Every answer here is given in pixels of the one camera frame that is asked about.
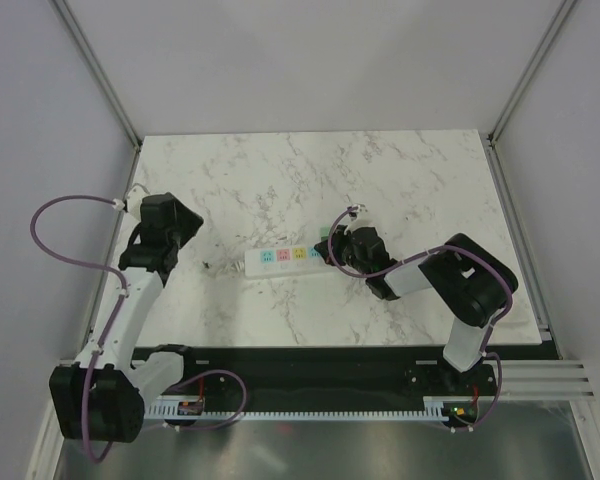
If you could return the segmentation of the white power strip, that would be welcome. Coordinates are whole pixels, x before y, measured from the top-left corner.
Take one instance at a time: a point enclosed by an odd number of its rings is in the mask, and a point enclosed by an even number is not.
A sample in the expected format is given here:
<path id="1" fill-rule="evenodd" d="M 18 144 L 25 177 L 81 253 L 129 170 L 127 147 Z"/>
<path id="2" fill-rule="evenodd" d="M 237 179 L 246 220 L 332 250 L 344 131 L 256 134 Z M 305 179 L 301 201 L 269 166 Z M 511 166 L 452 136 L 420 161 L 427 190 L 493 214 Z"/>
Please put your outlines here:
<path id="1" fill-rule="evenodd" d="M 328 273 L 330 267 L 313 246 L 291 245 L 251 249 L 244 254 L 248 279 Z"/>

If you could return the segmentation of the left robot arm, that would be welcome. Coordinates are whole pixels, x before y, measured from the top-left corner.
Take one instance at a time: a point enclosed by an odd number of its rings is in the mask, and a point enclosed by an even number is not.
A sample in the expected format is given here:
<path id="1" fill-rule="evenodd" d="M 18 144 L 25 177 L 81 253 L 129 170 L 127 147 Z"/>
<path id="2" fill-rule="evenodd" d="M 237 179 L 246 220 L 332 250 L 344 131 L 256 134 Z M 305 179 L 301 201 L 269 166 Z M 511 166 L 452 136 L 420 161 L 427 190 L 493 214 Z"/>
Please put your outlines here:
<path id="1" fill-rule="evenodd" d="M 130 443 L 159 395 L 168 387 L 191 392 L 200 378 L 177 347 L 157 347 L 139 363 L 133 356 L 179 251 L 204 220 L 170 192 L 128 198 L 121 206 L 137 224 L 111 271 L 119 281 L 111 310 L 98 318 L 76 358 L 49 379 L 60 431 L 71 440 Z"/>

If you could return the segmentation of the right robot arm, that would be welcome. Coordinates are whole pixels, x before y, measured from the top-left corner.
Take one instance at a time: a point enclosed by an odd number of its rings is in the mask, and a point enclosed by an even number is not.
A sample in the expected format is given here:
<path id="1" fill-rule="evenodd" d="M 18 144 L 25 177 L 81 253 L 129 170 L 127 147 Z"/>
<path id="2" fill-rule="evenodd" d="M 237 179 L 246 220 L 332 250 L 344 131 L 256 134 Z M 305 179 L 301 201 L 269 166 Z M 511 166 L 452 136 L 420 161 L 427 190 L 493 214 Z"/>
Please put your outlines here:
<path id="1" fill-rule="evenodd" d="M 381 300 L 435 290 L 454 315 L 439 384 L 457 394 L 473 383 L 472 368 L 486 356 L 494 324 L 512 307 L 518 289 L 512 270 L 463 233 L 405 261 L 390 256 L 372 226 L 338 225 L 314 249 L 325 264 L 362 279 Z"/>

